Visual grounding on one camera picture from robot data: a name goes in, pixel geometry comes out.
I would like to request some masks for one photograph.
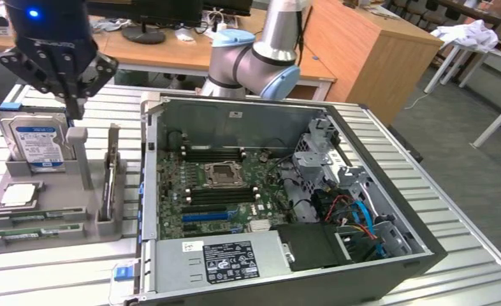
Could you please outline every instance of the computer monitor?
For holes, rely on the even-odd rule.
[[[140,22],[140,27],[127,27],[122,34],[131,41],[155,44],[166,40],[166,34],[147,24],[200,27],[203,0],[88,0],[88,14]]]
[[[250,16],[253,0],[205,0],[205,9],[223,8],[230,15]]]

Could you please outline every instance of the wooden cabinet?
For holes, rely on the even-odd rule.
[[[366,104],[390,124],[442,41],[404,19],[314,0],[306,45],[337,77],[326,100]]]

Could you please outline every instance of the warning label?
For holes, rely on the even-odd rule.
[[[203,246],[207,280],[211,284],[259,277],[250,241]]]

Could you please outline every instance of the blue led light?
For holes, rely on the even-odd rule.
[[[34,18],[34,19],[36,19],[36,18],[40,17],[40,13],[39,13],[38,10],[31,9],[31,10],[28,11],[28,14],[29,14],[31,18]]]

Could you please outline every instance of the robotic arm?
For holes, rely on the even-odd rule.
[[[246,89],[285,99],[299,80],[294,51],[302,35],[302,11],[310,0],[271,0],[259,41],[241,30],[223,30],[213,42],[209,79],[200,94],[245,98]]]
[[[0,63],[38,91],[52,92],[67,105],[71,119],[82,119],[83,105],[116,74],[118,61],[99,52],[92,39],[84,0],[5,0],[17,33],[16,47]],[[92,80],[83,79],[95,64]]]

